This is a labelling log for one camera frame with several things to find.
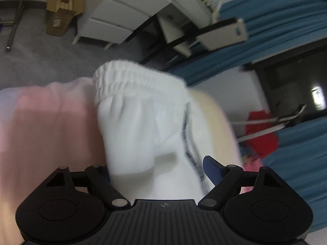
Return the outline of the white zip hoodie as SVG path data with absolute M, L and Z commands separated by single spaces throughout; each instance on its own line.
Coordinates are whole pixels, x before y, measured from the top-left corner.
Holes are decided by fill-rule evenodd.
M 111 184 L 129 201 L 201 200 L 212 184 L 202 167 L 214 155 L 208 124 L 183 79 L 113 60 L 93 75 Z

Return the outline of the pink garment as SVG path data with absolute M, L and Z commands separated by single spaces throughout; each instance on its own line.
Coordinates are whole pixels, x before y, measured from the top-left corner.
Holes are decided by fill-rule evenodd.
M 254 155 L 245 155 L 242 157 L 243 170 L 247 172 L 258 172 L 264 166 L 260 157 Z

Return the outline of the white garment steamer stand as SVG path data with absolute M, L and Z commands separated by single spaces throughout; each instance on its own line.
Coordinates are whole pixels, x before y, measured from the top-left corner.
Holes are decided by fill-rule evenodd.
M 282 117 L 274 117 L 274 118 L 269 118 L 269 119 L 258 119 L 258 120 L 250 120 L 250 121 L 234 121 L 231 122 L 231 125 L 233 126 L 258 126 L 262 124 L 272 124 L 271 127 L 265 128 L 264 130 L 259 130 L 257 132 L 254 132 L 253 134 L 247 134 L 242 137 L 238 137 L 237 141 L 238 143 L 242 143 L 254 138 L 258 138 L 270 133 L 274 133 L 276 131 L 279 131 L 284 128 L 288 128 L 291 125 L 297 125 L 303 115 L 303 112 L 306 109 L 305 104 L 301 104 L 293 113 L 282 116 Z

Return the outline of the red garment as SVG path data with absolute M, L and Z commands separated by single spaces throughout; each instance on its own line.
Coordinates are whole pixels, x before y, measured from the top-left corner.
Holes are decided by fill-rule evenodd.
M 269 119 L 269 118 L 271 118 L 271 114 L 267 113 L 264 110 L 261 110 L 261 111 L 250 112 L 248 120 L 254 121 L 254 120 Z M 272 123 L 246 125 L 245 134 L 246 135 L 254 134 L 261 130 L 268 129 L 272 126 L 273 126 Z M 250 139 L 246 143 L 251 147 L 251 149 L 256 153 L 257 156 L 264 159 L 266 156 L 277 150 L 279 139 L 274 133 L 269 133 L 257 138 Z

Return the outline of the pastel tie-dye bed sheet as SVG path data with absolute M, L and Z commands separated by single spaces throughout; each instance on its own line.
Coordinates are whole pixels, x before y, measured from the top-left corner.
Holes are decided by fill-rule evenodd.
M 234 133 L 223 111 L 206 94 L 189 89 L 198 103 L 220 163 L 240 165 Z M 82 171 L 104 165 L 95 88 L 87 77 L 44 87 L 1 91 L 1 244 L 20 244 L 15 212 L 56 168 Z

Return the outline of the right blue curtain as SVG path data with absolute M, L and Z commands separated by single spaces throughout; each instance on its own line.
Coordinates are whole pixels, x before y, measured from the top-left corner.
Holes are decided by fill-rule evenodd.
M 278 149 L 263 159 L 312 209 L 311 232 L 326 227 L 326 129 L 326 117 L 282 129 Z

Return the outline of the blue curtain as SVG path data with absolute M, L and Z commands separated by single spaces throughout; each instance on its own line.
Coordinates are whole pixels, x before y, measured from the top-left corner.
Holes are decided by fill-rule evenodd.
M 311 232 L 326 227 L 326 129 L 326 117 L 282 129 L 278 149 L 263 159 L 312 209 Z
M 248 39 L 173 67 L 170 72 L 189 86 L 326 37 L 326 0 L 233 0 L 222 6 L 220 15 L 243 19 Z

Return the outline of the dark window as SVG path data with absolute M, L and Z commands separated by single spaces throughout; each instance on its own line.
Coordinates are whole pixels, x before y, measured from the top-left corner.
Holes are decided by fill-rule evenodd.
M 259 79 L 269 109 L 284 116 L 306 105 L 305 121 L 326 116 L 326 46 L 294 48 L 243 67 Z

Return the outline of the white and black chair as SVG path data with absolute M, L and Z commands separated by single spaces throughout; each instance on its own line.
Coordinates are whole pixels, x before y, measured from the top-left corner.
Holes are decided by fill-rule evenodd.
M 164 33 L 162 33 L 157 48 L 146 58 L 141 60 L 140 64 L 145 65 L 160 53 L 186 43 L 190 39 L 195 39 L 200 42 L 205 47 L 206 51 L 216 51 L 230 45 L 243 43 L 248 37 L 247 28 L 244 20 L 241 18 L 230 18 L 219 21 L 205 28 L 197 29 L 194 32 L 183 34 L 169 43 L 166 41 Z

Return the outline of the white dressing table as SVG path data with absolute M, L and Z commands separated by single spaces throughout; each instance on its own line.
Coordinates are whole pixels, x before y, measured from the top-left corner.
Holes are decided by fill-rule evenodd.
M 152 16 L 172 4 L 199 28 L 209 25 L 211 11 L 201 0 L 85 0 L 72 41 L 91 38 L 121 44 Z

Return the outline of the left blue curtain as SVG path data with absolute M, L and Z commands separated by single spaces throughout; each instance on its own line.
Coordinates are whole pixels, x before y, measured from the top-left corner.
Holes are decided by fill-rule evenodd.
M 222 6 L 220 15 L 243 19 L 248 39 L 173 67 L 170 72 L 189 86 L 326 37 L 326 0 L 233 0 Z

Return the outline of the cardboard box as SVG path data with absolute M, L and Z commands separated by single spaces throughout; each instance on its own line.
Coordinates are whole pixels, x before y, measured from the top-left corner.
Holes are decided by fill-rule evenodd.
M 61 37 L 74 17 L 85 10 L 84 0 L 47 0 L 46 33 Z

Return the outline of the metal pole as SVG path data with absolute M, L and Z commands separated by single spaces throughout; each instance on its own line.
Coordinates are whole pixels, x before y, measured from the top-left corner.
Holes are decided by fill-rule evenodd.
M 13 21 L 1 20 L 1 26 L 8 25 L 8 26 L 12 27 L 11 33 L 8 38 L 7 46 L 6 46 L 6 52 L 10 52 L 12 49 L 13 40 L 15 38 L 15 34 L 16 34 L 18 24 L 19 24 L 20 18 L 22 16 L 23 10 L 24 10 L 24 0 L 19 0 L 14 20 Z

